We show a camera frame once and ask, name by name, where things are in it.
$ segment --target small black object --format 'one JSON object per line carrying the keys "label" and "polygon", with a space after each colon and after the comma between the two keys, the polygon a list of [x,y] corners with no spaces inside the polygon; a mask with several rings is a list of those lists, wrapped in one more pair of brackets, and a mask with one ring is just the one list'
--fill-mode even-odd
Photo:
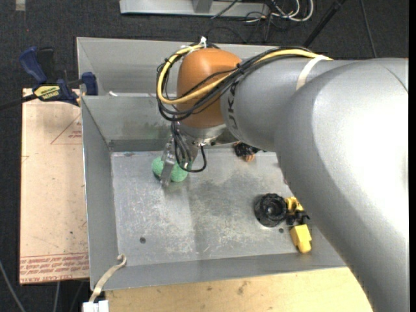
{"label": "small black object", "polygon": [[243,142],[238,142],[234,145],[234,152],[238,157],[254,155],[260,149],[256,147],[249,146]]}
{"label": "small black object", "polygon": [[266,227],[277,226],[286,218],[286,201],[275,193],[261,196],[254,205],[254,213],[259,222]]}

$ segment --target yellow cable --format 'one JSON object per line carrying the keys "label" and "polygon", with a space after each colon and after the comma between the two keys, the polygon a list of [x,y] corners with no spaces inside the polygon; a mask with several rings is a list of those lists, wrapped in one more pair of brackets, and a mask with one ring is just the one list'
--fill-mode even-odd
{"label": "yellow cable", "polygon": [[[170,64],[173,63],[174,59],[181,54],[187,53],[188,51],[185,51],[186,49],[188,49],[188,51],[190,51],[191,49],[186,47],[185,49],[176,52],[175,54],[173,54],[168,61],[170,62]],[[273,53],[269,53],[268,55],[265,55],[263,58],[260,58],[259,60],[255,61],[254,64],[257,64],[258,62],[264,61],[266,59],[270,59],[270,58],[274,58],[274,57],[278,57],[280,55],[299,55],[301,57],[307,57],[307,58],[315,58],[317,56],[319,56],[316,53],[312,53],[312,52],[308,52],[308,51],[304,51],[301,49],[284,49],[281,51],[277,51],[277,52],[273,52]],[[221,77],[220,79],[216,80],[215,82],[212,82],[202,88],[200,88],[197,91],[194,91],[192,93],[190,93],[189,95],[186,95],[184,97],[181,98],[177,98],[177,99],[167,99],[165,97],[163,97],[162,95],[162,83],[163,83],[163,77],[165,75],[165,73],[167,72],[167,70],[170,68],[170,66],[168,64],[164,65],[164,68],[162,69],[162,72],[159,76],[159,80],[157,83],[157,97],[165,104],[169,104],[169,105],[175,105],[175,104],[181,104],[181,103],[185,103],[187,101],[189,101],[190,99],[196,98],[201,94],[204,94],[210,90],[212,90],[214,87],[216,87],[218,84],[220,84],[223,80],[225,80],[228,75]]]}

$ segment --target cable tie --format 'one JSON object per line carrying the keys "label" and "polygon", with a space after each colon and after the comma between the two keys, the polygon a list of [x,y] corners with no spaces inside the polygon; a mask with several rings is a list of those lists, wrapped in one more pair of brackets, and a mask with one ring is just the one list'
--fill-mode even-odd
{"label": "cable tie", "polygon": [[239,63],[236,65],[236,67],[239,70],[239,72],[241,73],[241,75],[245,74],[245,71],[241,68],[241,65]]}
{"label": "cable tie", "polygon": [[199,45],[203,45],[203,48],[206,49],[207,48],[207,39],[206,37],[202,36],[201,40],[199,42]]}

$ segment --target metal stand base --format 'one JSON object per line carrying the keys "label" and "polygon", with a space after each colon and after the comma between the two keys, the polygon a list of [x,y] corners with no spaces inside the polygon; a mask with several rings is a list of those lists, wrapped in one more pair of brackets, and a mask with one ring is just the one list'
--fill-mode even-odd
{"label": "metal stand base", "polygon": [[[230,2],[213,1],[208,12],[195,12],[192,0],[120,0],[120,12],[122,14],[215,16],[229,4]],[[251,12],[266,14],[268,7],[262,3],[235,3],[222,16],[243,18]]]}

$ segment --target wooden table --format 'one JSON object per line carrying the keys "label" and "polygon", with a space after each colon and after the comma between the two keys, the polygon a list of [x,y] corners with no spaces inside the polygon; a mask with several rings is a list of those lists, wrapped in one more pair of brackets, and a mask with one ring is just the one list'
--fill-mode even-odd
{"label": "wooden table", "polygon": [[370,312],[346,267],[256,278],[108,291],[111,312]]}

